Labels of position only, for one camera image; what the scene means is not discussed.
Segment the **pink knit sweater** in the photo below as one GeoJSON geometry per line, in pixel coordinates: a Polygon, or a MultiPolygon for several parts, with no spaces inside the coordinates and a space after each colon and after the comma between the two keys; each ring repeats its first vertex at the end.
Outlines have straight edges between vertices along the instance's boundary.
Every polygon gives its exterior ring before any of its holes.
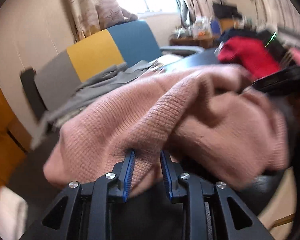
{"type": "Polygon", "coordinates": [[[160,151],[187,155],[241,189],[288,166],[282,113],[237,65],[147,73],[67,121],[43,167],[52,185],[95,181],[135,151],[131,194],[161,179],[160,151]]]}

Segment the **red knit sweater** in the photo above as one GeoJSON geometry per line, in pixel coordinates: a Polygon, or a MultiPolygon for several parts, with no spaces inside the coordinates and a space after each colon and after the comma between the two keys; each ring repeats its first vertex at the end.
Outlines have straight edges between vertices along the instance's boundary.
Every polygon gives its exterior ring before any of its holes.
{"type": "Polygon", "coordinates": [[[243,66],[257,80],[281,70],[280,65],[256,38],[235,36],[223,44],[217,59],[243,66]]]}

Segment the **dark navy garment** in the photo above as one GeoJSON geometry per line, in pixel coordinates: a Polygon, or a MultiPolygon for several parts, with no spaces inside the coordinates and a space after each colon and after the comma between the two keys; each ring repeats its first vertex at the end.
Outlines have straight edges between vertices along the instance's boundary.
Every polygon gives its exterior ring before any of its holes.
{"type": "Polygon", "coordinates": [[[222,32],[221,36],[217,38],[218,42],[226,42],[227,40],[240,36],[240,37],[249,37],[249,38],[255,38],[257,35],[257,32],[255,30],[249,30],[249,29],[228,29],[224,32],[222,32]]]}

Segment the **folded white knit sweater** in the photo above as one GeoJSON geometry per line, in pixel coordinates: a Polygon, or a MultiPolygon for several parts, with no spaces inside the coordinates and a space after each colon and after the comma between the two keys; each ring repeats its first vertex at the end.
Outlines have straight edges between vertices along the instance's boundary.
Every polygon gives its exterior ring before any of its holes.
{"type": "Polygon", "coordinates": [[[25,232],[28,204],[5,186],[0,187],[0,237],[20,239],[25,232]]]}

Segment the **white window curtain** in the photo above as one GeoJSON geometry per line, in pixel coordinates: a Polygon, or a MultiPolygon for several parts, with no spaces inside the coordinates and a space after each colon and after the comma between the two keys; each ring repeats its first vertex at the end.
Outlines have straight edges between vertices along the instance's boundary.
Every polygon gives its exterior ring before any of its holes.
{"type": "Polygon", "coordinates": [[[256,11],[257,30],[277,32],[286,45],[300,49],[300,13],[290,0],[250,0],[256,11]]]}

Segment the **wooden side desk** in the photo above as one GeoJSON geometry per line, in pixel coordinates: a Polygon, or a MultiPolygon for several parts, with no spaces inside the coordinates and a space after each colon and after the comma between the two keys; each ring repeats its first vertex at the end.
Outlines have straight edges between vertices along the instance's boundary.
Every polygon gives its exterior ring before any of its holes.
{"type": "Polygon", "coordinates": [[[198,46],[204,49],[210,49],[216,46],[217,38],[215,36],[208,37],[180,37],[180,38],[170,38],[170,46],[198,46]]]}

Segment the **wooden wardrobe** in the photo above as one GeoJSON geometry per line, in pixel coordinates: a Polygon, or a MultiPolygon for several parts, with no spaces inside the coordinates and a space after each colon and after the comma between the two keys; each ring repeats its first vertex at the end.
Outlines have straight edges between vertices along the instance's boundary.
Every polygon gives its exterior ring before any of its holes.
{"type": "Polygon", "coordinates": [[[0,88],[0,187],[30,150],[31,136],[13,113],[0,88]]]}

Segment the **grey garment on chair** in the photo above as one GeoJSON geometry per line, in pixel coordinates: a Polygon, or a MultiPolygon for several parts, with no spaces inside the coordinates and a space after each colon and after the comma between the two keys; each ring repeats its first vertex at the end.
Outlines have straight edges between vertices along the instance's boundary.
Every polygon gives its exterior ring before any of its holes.
{"type": "Polygon", "coordinates": [[[46,112],[43,115],[43,123],[60,127],[97,98],[136,80],[148,70],[161,66],[158,60],[141,60],[131,67],[126,62],[112,65],[79,85],[70,98],[56,110],[46,112]]]}

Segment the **black rolled mat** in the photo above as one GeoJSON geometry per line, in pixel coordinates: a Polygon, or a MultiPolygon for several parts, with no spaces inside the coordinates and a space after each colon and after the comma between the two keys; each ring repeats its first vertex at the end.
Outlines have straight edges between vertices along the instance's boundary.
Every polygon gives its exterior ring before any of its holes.
{"type": "Polygon", "coordinates": [[[30,67],[23,70],[19,77],[32,113],[34,114],[35,119],[39,122],[47,108],[34,81],[36,74],[36,71],[30,67]]]}

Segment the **grey yellow blue chair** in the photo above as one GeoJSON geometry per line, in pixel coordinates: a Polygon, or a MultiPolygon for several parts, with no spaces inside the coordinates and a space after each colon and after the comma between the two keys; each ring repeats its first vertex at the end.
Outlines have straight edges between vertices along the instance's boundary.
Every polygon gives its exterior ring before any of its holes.
{"type": "MultiPolygon", "coordinates": [[[[146,21],[112,26],[68,47],[36,71],[34,81],[47,108],[54,111],[66,102],[87,79],[112,65],[126,62],[130,67],[141,60],[153,61],[166,51],[178,57],[203,52],[198,46],[159,47],[146,21]]],[[[43,116],[31,141],[36,147],[47,132],[43,116]]]]}

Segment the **beige patterned curtain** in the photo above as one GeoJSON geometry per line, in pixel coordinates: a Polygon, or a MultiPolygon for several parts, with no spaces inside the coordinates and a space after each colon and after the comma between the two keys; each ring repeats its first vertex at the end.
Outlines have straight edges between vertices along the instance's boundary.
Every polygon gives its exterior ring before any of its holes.
{"type": "Polygon", "coordinates": [[[68,0],[76,28],[76,41],[81,41],[109,27],[138,20],[123,9],[117,0],[68,0]]]}

